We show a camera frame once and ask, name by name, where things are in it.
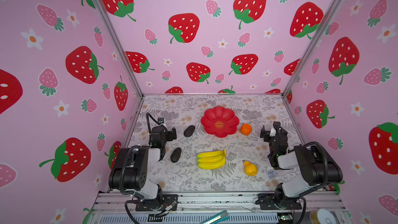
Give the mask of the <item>yellow fake banana bunch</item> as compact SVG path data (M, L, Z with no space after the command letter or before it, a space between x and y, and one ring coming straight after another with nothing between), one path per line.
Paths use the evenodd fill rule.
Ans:
M217 150L203 152L197 155L198 167L204 170L214 170L223 167L226 164L227 151Z

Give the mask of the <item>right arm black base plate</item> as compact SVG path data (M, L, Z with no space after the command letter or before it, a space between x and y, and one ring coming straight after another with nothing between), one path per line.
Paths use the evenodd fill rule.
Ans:
M301 210L302 205L299 198L288 198L284 195L258 194L256 205L260 205L261 210Z

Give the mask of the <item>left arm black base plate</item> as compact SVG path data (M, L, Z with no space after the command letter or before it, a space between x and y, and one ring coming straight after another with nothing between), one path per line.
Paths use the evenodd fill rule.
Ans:
M178 195L166 194L158 196L156 199L143 200L136 204L135 210L137 212L149 212L149 211L175 211L177 209Z

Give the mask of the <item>orange fake orange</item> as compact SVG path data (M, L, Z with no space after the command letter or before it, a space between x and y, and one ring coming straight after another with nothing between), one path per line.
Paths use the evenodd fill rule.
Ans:
M252 132L252 126L247 123L243 124L240 128L240 133L242 135L248 136L251 134L251 132Z

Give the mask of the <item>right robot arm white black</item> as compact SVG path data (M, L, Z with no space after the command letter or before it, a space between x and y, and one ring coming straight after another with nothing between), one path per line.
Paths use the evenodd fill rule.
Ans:
M288 132L275 121L270 130L261 129L260 138L269 144L268 159L276 171L299 169L292 179L280 183L273 193L259 194L256 204L262 210L302 209L300 200L323 187L343 181L343 172L318 142L288 150Z

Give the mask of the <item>dark fake avocado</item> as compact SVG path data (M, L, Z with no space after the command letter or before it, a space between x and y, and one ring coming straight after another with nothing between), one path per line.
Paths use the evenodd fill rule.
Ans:
M170 160L171 160L172 163L176 163L176 162L179 161L180 156L181 156L181 152L182 152L182 150L181 150L180 147L174 149L174 151L172 152L172 154L170 156Z
M195 132L195 126L190 125L184 130L183 135L184 135L184 137L189 138L194 134L194 132Z

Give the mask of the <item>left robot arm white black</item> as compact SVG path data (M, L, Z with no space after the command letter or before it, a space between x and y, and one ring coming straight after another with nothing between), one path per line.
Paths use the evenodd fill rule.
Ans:
M146 115L149 128L149 144L121 148L111 170L108 185L123 195L134 195L140 201L161 205L163 192L161 186L147 179L148 163L163 160L167 142L177 139L176 129L169 131L165 119L155 120Z

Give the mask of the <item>yellow fake pear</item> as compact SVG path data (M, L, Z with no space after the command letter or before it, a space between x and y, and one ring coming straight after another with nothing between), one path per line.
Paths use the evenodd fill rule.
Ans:
M258 168L249 161L244 161L244 172L248 176L256 176L258 173Z

